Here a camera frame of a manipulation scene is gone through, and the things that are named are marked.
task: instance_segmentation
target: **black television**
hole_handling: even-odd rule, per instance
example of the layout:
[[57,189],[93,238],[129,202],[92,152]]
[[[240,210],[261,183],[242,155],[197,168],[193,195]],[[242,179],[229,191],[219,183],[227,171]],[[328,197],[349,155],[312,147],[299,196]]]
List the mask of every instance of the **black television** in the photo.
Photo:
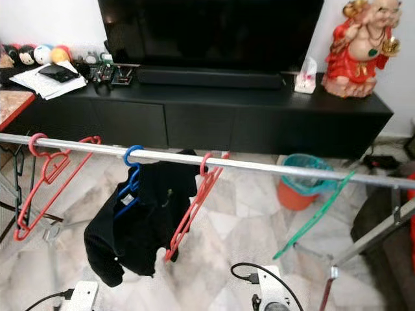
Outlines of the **black television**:
[[324,0],[99,0],[114,63],[298,71]]

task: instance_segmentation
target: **papers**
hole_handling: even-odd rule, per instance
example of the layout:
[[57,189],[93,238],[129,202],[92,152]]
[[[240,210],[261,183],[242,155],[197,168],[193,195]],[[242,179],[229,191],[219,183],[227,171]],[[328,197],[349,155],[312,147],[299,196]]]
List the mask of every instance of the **papers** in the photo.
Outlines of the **papers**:
[[[74,73],[78,73],[67,60],[57,64],[68,68]],[[48,63],[33,70],[25,71],[24,73],[13,76],[10,80],[34,90],[36,94],[40,94],[40,96],[45,100],[58,97],[72,91],[73,89],[79,89],[86,86],[86,81],[83,76],[61,83],[49,78],[48,76],[40,74],[39,70],[42,70],[47,66],[50,66],[50,64]]]

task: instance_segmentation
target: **black clothing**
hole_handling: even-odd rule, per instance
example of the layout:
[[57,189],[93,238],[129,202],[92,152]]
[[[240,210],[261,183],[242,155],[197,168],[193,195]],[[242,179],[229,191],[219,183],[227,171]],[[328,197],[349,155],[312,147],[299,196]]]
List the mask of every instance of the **black clothing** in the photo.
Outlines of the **black clothing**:
[[[193,150],[181,154],[195,155]],[[128,171],[128,179],[134,172]],[[139,187],[125,194],[138,197],[132,206],[116,220],[117,211],[128,200],[117,199],[128,180],[118,184],[84,233],[88,261],[92,269],[111,287],[123,281],[124,266],[139,275],[153,275],[156,252],[169,248],[171,238],[190,206],[189,197],[196,196],[195,176],[199,166],[170,162],[141,165]]]

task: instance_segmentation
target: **orange bin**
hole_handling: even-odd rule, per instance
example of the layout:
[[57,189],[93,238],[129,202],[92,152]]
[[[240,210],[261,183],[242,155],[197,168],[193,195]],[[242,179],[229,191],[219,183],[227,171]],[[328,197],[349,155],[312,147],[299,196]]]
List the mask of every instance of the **orange bin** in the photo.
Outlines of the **orange bin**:
[[283,180],[279,182],[277,194],[279,202],[287,209],[291,209],[293,211],[302,211],[308,208],[308,206],[319,196],[319,194],[315,194],[313,196],[302,196],[287,186]]
[[[292,154],[284,159],[287,167],[333,170],[323,159],[308,154]],[[320,193],[335,190],[337,183],[316,178],[282,176],[277,187],[279,202],[287,209],[302,211],[312,204]]]

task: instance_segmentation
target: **pink hanger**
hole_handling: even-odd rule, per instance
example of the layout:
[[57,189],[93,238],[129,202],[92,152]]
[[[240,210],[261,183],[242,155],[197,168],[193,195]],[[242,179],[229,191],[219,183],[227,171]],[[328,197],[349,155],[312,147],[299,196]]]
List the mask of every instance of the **pink hanger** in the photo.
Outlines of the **pink hanger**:
[[[202,207],[202,204],[206,197],[208,196],[210,190],[213,188],[213,186],[216,183],[216,180],[219,178],[220,173],[222,173],[223,168],[215,167],[211,172],[205,173],[205,164],[206,161],[212,156],[212,154],[209,152],[207,153],[202,163],[200,164],[200,175],[204,178],[201,186],[199,187],[199,190],[197,192],[196,198],[193,200],[193,203],[189,206],[187,212],[185,213],[182,221],[180,222],[179,226],[176,229],[176,232],[174,232],[174,235],[170,242],[170,249],[166,251],[166,255],[164,256],[164,261],[167,262],[171,259],[174,252],[177,250],[180,242],[182,241],[184,235],[186,232],[188,232],[190,225],[195,218],[197,212]],[[229,159],[229,152],[225,154],[223,159]]]
[[[29,196],[26,199],[25,204],[23,205],[22,210],[19,213],[18,217],[18,228],[14,231],[14,239],[16,241],[23,241],[29,233],[33,230],[34,226],[39,222],[40,218],[46,213],[49,207],[53,204],[56,198],[60,195],[60,193],[65,189],[65,187],[69,184],[69,182],[75,177],[77,172],[84,166],[85,162],[92,156],[92,152],[90,152],[82,162],[77,166],[77,168],[72,172],[72,174],[68,177],[68,179],[64,182],[64,184],[59,188],[58,192],[49,200],[46,206],[41,210],[40,214],[35,218],[35,220],[29,225],[25,224],[25,215],[30,206],[30,203],[42,185],[43,182],[50,185],[65,169],[66,166],[71,162],[69,159],[69,154],[71,153],[70,149],[63,151],[63,152],[55,152],[54,154],[50,154],[49,152],[40,152],[38,153],[34,147],[36,140],[39,138],[47,138],[47,136],[43,133],[34,134],[29,141],[29,150],[32,152],[33,155],[36,157],[46,157],[46,162],[43,164],[41,170],[41,179],[37,182],[34,186],[32,191],[30,192]],[[101,144],[101,138],[99,136],[87,137],[80,141],[81,143],[93,143],[93,144]],[[52,160],[56,160],[62,158],[58,163],[51,163]]]

